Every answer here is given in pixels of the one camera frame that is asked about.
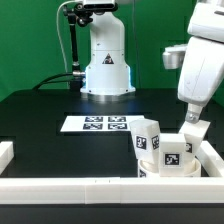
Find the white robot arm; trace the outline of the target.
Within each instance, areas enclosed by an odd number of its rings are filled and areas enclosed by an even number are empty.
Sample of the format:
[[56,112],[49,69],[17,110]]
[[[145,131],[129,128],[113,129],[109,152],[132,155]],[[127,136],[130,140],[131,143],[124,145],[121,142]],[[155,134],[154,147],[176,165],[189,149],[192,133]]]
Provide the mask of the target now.
[[[123,0],[82,0],[90,14],[91,61],[81,91],[103,98],[133,92],[124,59],[124,26],[112,11]],[[188,43],[167,47],[167,69],[181,70],[178,99],[188,104],[185,120],[196,123],[224,80],[224,0],[198,0],[188,26]]]

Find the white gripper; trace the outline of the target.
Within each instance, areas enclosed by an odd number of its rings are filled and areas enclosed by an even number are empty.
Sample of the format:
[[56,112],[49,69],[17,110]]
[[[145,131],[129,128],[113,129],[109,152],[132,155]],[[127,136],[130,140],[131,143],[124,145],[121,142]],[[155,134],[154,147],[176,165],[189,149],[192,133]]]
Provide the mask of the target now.
[[197,123],[224,79],[224,1],[198,1],[191,16],[187,44],[166,47],[166,69],[181,67],[178,98],[187,102],[185,120]]

